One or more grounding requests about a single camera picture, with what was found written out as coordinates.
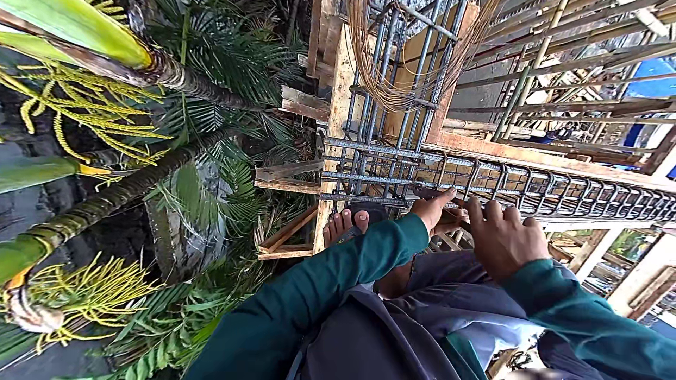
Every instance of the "building under construction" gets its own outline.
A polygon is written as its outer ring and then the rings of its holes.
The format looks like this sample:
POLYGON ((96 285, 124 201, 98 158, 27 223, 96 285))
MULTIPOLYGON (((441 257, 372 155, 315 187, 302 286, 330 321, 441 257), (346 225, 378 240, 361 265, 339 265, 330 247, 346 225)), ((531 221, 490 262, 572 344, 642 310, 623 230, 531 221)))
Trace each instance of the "building under construction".
MULTIPOLYGON (((553 257, 619 314, 668 312, 676 99, 657 90, 676 78, 673 54, 670 0, 314 0, 298 58, 324 96, 285 88, 282 110, 316 120, 319 154, 259 168, 256 185, 319 202, 260 259, 323 250, 345 202, 395 218, 421 192, 455 187, 540 220, 553 257), (293 178, 303 172, 317 181, 293 178), (313 220, 314 241, 284 244, 313 220)), ((458 231, 429 250, 472 246, 458 231)))

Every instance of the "green long sleeve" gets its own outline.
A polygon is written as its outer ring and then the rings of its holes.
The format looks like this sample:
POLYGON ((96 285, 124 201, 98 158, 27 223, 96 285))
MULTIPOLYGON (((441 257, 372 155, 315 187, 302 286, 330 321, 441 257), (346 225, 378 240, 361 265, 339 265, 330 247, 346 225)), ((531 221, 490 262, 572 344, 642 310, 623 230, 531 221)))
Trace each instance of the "green long sleeve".
POLYGON ((529 319, 563 336, 575 355, 613 375, 676 379, 676 341, 615 314, 606 300, 536 260, 502 282, 529 319))
POLYGON ((385 276, 429 242, 415 214, 295 265, 225 314, 185 379, 283 379, 302 337, 358 283, 385 276))

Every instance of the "rebar cage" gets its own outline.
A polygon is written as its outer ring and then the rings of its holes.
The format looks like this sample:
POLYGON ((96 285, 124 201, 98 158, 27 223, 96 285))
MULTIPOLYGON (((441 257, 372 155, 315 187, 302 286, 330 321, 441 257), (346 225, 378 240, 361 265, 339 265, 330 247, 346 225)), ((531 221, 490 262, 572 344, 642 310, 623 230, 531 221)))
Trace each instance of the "rebar cage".
POLYGON ((373 66, 388 74, 390 82, 395 82, 402 64, 411 62, 406 57, 412 52, 407 51, 406 56, 402 52, 411 28, 419 27, 420 22, 426 26, 421 32, 425 39, 415 53, 425 59, 417 59, 412 87, 422 107, 402 114, 386 112, 359 87, 357 72, 350 88, 345 138, 324 139, 325 145, 342 148, 340 156, 324 157, 338 162, 336 171, 321 173, 322 181, 337 186, 320 198, 375 201, 401 210, 418 199, 413 194, 416 187, 455 187, 465 199, 470 195, 482 203, 496 199, 503 206, 516 206, 525 216, 570 221, 676 219, 674 193, 424 149, 443 82, 442 74, 425 72, 447 69, 457 41, 447 36, 458 34, 469 2, 437 0, 418 4, 418 11, 405 12, 401 7, 372 5, 370 29, 376 33, 373 66), (392 127, 394 122, 399 128, 392 127))

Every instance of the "hand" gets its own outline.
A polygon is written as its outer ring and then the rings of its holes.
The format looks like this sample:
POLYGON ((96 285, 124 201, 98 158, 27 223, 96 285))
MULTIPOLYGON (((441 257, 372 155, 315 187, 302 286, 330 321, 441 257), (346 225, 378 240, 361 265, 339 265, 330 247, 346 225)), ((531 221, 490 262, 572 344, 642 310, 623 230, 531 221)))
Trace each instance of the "hand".
POLYGON ((429 236, 436 234, 435 227, 441 218, 441 211, 451 199, 456 197, 454 188, 444 191, 433 199, 418 199, 413 203, 411 212, 416 214, 427 227, 429 236))
POLYGON ((484 220, 476 197, 470 198, 467 211, 474 253, 496 281, 513 275, 528 262, 551 258, 544 231, 536 219, 526 218, 521 224, 521 214, 516 208, 508 207, 503 212, 498 201, 490 201, 484 220))

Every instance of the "flip flop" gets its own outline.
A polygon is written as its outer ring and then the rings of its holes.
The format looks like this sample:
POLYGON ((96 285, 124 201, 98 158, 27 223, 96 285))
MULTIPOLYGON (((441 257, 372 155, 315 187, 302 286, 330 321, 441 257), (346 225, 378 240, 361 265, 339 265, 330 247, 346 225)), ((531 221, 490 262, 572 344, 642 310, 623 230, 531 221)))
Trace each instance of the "flip flop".
POLYGON ((343 243, 362 234, 362 230, 357 227, 357 223, 354 220, 354 216, 359 211, 368 212, 368 226, 387 219, 387 210, 383 205, 376 202, 355 202, 345 209, 352 212, 352 227, 340 235, 330 246, 343 243))

